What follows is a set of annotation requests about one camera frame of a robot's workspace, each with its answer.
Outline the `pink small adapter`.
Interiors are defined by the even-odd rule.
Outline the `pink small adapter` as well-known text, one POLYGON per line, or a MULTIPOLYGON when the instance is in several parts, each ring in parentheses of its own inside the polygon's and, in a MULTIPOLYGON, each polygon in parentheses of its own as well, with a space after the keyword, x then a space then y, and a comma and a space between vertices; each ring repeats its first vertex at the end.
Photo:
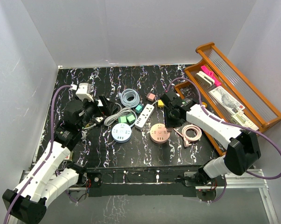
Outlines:
POLYGON ((171 133, 172 131, 173 131, 173 128, 172 128, 172 127, 167 128, 167 132, 168 132, 168 133, 171 133))

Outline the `pink round power strip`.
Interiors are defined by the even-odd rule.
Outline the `pink round power strip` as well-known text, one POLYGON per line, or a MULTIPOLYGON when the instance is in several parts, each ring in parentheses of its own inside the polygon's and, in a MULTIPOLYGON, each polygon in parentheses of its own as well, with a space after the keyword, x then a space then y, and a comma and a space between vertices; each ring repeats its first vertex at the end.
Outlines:
POLYGON ((169 137, 170 133, 167 132, 165 125, 162 123, 154 124, 150 129, 150 138, 157 144, 166 143, 169 137))

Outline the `yellow cube adapter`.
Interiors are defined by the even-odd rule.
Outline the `yellow cube adapter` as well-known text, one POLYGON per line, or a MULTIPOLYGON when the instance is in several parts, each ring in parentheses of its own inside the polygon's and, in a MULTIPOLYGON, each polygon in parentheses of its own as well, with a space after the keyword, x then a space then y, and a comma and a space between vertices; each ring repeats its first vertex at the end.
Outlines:
POLYGON ((163 108, 163 107, 164 107, 163 101, 159 99, 159 100, 157 101, 157 106, 158 106, 159 108, 163 108))

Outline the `blue round power strip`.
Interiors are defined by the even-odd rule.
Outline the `blue round power strip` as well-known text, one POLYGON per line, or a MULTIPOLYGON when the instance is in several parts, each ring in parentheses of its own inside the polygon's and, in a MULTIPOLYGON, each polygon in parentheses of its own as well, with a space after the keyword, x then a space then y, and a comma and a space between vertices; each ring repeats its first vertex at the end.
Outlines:
POLYGON ((118 123, 111 130, 112 138, 117 143, 125 143, 129 141, 131 133, 131 127, 125 123, 118 123))

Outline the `teal cube adapter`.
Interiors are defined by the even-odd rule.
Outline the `teal cube adapter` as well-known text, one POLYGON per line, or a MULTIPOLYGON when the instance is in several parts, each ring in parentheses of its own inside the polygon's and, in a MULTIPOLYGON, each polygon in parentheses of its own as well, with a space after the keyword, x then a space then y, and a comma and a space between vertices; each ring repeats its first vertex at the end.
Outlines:
POLYGON ((135 107, 135 111, 137 114, 140 114, 144 109, 144 106, 142 104, 138 104, 136 107, 135 107))

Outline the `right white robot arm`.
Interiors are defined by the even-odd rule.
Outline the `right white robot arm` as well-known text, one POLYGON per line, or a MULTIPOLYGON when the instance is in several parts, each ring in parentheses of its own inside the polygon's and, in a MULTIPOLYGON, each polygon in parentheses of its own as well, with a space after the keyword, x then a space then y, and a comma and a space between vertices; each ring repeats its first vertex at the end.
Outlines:
POLYGON ((163 94, 161 100, 164 103, 166 128, 180 127, 184 122, 189 122, 211 135, 226 149, 225 155, 208 161, 198 169, 195 174, 198 182, 210 185, 220 175, 242 175, 261 157, 257 135, 253 131, 226 125, 211 112, 204 112, 203 107, 194 100, 182 99, 173 91, 163 94))

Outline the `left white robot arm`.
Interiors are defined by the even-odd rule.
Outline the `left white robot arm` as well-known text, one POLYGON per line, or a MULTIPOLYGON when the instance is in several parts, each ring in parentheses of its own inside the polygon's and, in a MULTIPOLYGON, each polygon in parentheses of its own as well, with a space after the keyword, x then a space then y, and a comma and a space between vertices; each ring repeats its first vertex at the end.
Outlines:
POLYGON ((74 162, 55 179, 52 176, 81 140, 84 127, 91 121, 102 123, 117 110, 115 102, 104 95, 94 101, 70 101, 41 158, 15 189, 4 192, 2 199, 8 214, 26 224, 38 224, 60 194, 73 185, 83 186, 87 182, 86 169, 74 162))

